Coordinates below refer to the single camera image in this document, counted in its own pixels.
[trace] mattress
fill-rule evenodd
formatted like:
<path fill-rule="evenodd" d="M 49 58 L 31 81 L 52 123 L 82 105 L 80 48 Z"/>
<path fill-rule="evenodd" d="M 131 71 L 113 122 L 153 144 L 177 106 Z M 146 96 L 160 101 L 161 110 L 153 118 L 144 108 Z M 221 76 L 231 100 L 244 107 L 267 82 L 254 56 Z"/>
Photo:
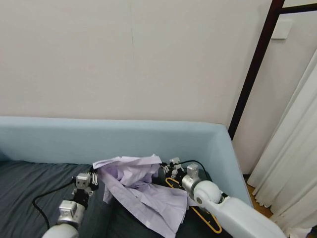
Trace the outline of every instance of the mattress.
<path fill-rule="evenodd" d="M 71 180 L 72 176 L 85 172 L 90 165 L 29 163 L 23 161 L 0 162 L 0 231 L 2 238 L 37 238 L 46 231 L 46 224 L 33 207 L 37 195 L 53 190 Z M 79 229 L 81 238 L 160 238 L 136 220 L 117 201 L 103 202 L 104 184 L 90 197 Z M 156 180 L 162 184 L 162 175 Z M 71 199 L 73 185 L 37 200 L 54 225 L 59 217 L 58 206 L 63 199 Z M 215 234 L 202 222 L 192 209 L 186 213 L 176 237 L 231 237 L 226 231 Z"/>

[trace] light switch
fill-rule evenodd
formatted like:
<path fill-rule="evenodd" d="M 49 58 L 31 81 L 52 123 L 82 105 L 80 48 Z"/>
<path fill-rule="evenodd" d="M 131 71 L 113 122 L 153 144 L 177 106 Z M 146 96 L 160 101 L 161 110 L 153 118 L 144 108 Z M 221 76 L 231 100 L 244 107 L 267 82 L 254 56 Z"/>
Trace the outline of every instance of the light switch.
<path fill-rule="evenodd" d="M 291 19 L 279 19 L 273 31 L 272 39 L 286 39 L 293 25 Z"/>

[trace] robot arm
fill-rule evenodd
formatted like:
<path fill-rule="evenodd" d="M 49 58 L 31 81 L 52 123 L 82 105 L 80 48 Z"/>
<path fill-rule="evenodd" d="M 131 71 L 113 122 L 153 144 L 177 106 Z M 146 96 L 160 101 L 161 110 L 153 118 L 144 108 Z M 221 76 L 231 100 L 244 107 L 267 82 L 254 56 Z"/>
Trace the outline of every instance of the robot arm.
<path fill-rule="evenodd" d="M 214 214 L 221 226 L 235 238 L 286 238 L 273 221 L 242 202 L 221 192 L 218 186 L 198 177 L 198 165 L 187 167 L 182 186 L 199 205 Z"/>
<path fill-rule="evenodd" d="M 229 197 L 218 186 L 209 181 L 201 181 L 198 165 L 190 164 L 187 173 L 172 161 L 176 168 L 171 175 L 182 185 L 199 207 L 206 209 L 217 217 L 223 228 L 235 238 L 286 238 L 282 230 L 270 219 L 263 216 L 241 200 Z M 78 238 L 78 231 L 84 211 L 88 207 L 88 198 L 98 189 L 97 173 L 80 173 L 76 177 L 76 188 L 72 200 L 63 200 L 59 206 L 60 217 L 57 225 L 51 227 L 43 238 Z"/>
<path fill-rule="evenodd" d="M 57 224 L 48 229 L 42 238 L 78 238 L 78 228 L 88 207 L 88 199 L 99 188 L 97 172 L 80 173 L 76 177 L 76 188 L 72 200 L 63 200 L 59 206 Z"/>

